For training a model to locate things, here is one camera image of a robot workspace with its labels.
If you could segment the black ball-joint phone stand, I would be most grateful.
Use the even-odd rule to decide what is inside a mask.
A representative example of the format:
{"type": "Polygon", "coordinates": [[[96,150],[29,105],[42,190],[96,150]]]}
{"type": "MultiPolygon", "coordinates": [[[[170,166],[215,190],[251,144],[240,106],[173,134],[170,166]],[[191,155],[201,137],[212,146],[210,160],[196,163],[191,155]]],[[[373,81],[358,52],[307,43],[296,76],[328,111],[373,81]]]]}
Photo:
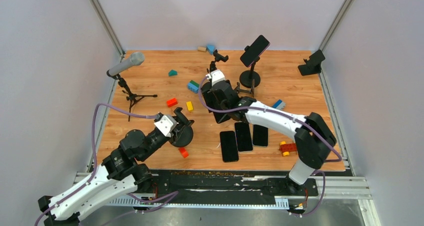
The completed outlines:
{"type": "Polygon", "coordinates": [[[173,118],[176,120],[177,125],[172,130],[170,144],[175,147],[185,147],[191,143],[194,137],[192,125],[194,120],[187,119],[182,113],[175,112],[173,118]]]}

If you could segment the black round pole stand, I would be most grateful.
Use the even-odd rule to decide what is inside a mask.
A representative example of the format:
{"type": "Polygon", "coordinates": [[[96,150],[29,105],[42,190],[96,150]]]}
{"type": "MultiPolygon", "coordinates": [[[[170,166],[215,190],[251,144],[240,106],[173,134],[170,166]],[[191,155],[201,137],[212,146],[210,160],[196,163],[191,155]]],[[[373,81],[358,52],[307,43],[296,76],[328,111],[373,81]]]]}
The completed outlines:
{"type": "Polygon", "coordinates": [[[250,68],[249,70],[241,73],[239,80],[243,86],[247,88],[252,88],[258,85],[256,82],[253,82],[253,80],[259,79],[259,81],[261,81],[260,75],[255,72],[255,65],[259,60],[260,56],[256,58],[255,62],[253,62],[250,67],[247,67],[250,68]]]}

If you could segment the black stand of phone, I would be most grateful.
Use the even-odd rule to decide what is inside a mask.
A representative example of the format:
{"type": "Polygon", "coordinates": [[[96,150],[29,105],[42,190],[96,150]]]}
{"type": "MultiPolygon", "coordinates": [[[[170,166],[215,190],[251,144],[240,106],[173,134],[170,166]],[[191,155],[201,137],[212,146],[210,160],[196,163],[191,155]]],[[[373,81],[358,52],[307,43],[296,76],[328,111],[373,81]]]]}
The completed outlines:
{"type": "Polygon", "coordinates": [[[212,55],[214,56],[214,60],[210,62],[209,69],[206,70],[208,73],[217,70],[217,67],[216,67],[217,62],[220,62],[220,61],[226,62],[229,59],[228,55],[223,56],[218,52],[218,50],[214,50],[212,55]]]}

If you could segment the purple-edged phone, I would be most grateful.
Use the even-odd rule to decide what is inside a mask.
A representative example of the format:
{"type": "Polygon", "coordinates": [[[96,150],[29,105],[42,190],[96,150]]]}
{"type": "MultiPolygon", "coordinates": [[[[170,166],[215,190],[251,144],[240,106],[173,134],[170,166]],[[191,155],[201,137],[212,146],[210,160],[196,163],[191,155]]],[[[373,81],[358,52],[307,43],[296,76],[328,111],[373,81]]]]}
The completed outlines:
{"type": "Polygon", "coordinates": [[[240,61],[245,67],[250,67],[269,46],[270,42],[263,35],[259,35],[250,46],[245,48],[240,61]]]}

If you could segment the black desk phone stand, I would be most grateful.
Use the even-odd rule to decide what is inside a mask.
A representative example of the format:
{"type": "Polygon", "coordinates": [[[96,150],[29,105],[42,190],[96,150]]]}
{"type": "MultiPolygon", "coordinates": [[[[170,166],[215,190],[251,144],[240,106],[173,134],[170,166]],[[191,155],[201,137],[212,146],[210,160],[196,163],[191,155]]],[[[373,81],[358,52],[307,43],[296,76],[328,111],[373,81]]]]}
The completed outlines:
{"type": "Polygon", "coordinates": [[[309,59],[304,59],[304,64],[298,66],[298,70],[302,76],[320,74],[322,72],[321,64],[325,60],[322,50],[317,50],[309,56],[309,59]]]}

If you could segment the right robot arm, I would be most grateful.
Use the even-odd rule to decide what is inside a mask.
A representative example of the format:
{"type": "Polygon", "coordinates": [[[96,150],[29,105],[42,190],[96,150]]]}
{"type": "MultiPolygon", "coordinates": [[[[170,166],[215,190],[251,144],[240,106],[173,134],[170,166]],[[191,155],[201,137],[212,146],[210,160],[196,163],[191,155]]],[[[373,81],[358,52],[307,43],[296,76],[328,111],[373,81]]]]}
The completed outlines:
{"type": "Polygon", "coordinates": [[[279,132],[297,145],[298,160],[288,173],[285,181],[286,189],[291,194],[299,194],[305,189],[309,176],[320,171],[325,163],[330,163],[330,153],[340,162],[342,156],[335,150],[336,138],[317,113],[297,115],[272,108],[250,97],[237,98],[228,109],[221,109],[217,103],[217,86],[228,86],[225,80],[214,85],[204,77],[200,83],[198,96],[200,102],[213,114],[223,115],[225,120],[253,124],[279,132]]]}

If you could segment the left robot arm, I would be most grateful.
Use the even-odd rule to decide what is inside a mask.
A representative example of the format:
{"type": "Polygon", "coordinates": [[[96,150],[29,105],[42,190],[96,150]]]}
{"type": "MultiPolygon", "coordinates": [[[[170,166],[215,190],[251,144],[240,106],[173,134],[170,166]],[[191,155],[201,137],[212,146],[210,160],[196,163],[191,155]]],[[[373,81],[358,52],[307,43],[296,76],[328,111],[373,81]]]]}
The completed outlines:
{"type": "Polygon", "coordinates": [[[87,177],[65,192],[38,200],[44,225],[79,225],[117,197],[152,189],[153,176],[144,161],[167,142],[175,147],[189,145],[194,137],[194,120],[187,119],[181,107],[173,116],[158,113],[148,118],[154,120],[149,134],[130,130],[87,177]]]}

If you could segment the black microphone tripod stand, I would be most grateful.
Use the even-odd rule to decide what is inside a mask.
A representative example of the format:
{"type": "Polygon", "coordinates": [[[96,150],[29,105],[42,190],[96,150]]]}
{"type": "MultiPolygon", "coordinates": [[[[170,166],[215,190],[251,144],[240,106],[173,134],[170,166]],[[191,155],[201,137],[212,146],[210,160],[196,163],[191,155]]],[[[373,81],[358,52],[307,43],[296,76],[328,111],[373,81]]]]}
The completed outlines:
{"type": "Polygon", "coordinates": [[[136,105],[139,101],[141,101],[145,97],[153,97],[156,98],[157,94],[152,95],[138,95],[131,91],[130,87],[128,86],[126,80],[121,77],[119,74],[112,76],[113,79],[117,80],[118,85],[123,88],[122,92],[126,94],[126,100],[129,101],[129,112],[132,112],[132,108],[134,105],[136,105]]]}

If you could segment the blue green lego brick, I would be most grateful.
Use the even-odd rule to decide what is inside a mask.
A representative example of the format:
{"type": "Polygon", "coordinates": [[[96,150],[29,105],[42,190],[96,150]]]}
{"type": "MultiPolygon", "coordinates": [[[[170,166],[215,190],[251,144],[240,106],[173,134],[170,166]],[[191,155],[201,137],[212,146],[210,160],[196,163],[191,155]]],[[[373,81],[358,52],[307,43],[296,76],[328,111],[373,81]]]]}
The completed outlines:
{"type": "Polygon", "coordinates": [[[192,91],[193,93],[199,92],[199,84],[195,82],[194,80],[190,80],[187,84],[187,88],[192,91]]]}

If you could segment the yellow wooden block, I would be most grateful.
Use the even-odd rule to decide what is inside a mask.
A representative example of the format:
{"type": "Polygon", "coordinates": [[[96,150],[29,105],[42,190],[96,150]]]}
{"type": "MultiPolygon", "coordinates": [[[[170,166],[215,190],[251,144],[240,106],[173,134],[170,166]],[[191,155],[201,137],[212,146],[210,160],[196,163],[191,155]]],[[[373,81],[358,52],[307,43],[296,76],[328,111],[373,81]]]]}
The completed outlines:
{"type": "Polygon", "coordinates": [[[193,103],[191,101],[186,102],[186,107],[189,112],[194,110],[193,103]]]}

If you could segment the red wooden block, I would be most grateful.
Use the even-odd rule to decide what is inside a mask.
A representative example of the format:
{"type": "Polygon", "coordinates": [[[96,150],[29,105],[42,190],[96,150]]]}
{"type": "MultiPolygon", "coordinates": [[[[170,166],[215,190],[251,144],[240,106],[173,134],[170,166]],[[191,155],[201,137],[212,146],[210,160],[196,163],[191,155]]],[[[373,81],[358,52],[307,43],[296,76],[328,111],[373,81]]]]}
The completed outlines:
{"type": "Polygon", "coordinates": [[[170,108],[178,104],[177,98],[171,98],[166,101],[166,105],[170,108]]]}

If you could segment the blue triangular block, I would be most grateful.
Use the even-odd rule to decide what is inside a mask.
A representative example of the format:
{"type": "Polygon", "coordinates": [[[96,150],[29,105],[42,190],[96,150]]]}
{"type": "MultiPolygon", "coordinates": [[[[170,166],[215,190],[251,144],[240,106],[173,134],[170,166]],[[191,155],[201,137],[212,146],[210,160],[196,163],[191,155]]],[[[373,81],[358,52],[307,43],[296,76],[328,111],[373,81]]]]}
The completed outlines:
{"type": "Polygon", "coordinates": [[[208,44],[208,45],[206,46],[206,51],[207,51],[210,55],[213,55],[213,54],[214,54],[215,49],[216,49],[216,47],[215,47],[214,45],[212,45],[212,44],[208,44]]]}

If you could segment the tan wooden cylinder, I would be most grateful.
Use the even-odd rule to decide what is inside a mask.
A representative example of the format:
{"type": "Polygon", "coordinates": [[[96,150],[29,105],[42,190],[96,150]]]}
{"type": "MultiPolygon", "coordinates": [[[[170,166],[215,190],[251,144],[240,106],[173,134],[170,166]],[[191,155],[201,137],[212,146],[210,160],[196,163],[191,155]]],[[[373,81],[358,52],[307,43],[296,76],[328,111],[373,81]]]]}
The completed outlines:
{"type": "Polygon", "coordinates": [[[206,47],[199,46],[199,47],[197,47],[197,50],[198,51],[201,51],[201,52],[206,52],[207,51],[207,48],[206,47]]]}

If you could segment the grey microphone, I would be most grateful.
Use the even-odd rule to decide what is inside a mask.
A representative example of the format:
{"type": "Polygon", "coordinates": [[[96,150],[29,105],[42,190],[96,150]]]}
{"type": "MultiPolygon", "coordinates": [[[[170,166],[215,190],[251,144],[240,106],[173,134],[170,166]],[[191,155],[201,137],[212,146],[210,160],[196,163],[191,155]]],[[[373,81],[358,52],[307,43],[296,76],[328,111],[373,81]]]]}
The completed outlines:
{"type": "Polygon", "coordinates": [[[111,69],[107,70],[106,75],[109,77],[115,77],[116,75],[120,74],[121,72],[134,67],[139,66],[145,61],[145,56],[142,52],[134,52],[130,54],[130,56],[117,64],[116,66],[112,67],[111,69]]]}

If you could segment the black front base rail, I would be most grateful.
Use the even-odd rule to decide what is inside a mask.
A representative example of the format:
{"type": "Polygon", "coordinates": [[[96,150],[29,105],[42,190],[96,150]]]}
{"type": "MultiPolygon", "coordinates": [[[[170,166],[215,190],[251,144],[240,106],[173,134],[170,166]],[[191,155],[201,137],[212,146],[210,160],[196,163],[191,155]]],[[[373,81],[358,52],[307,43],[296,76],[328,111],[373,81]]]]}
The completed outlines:
{"type": "Polygon", "coordinates": [[[287,173],[267,171],[152,170],[152,180],[134,194],[143,198],[177,191],[171,200],[178,204],[275,205],[277,198],[293,196],[303,201],[318,196],[314,179],[290,186],[287,173]]]}

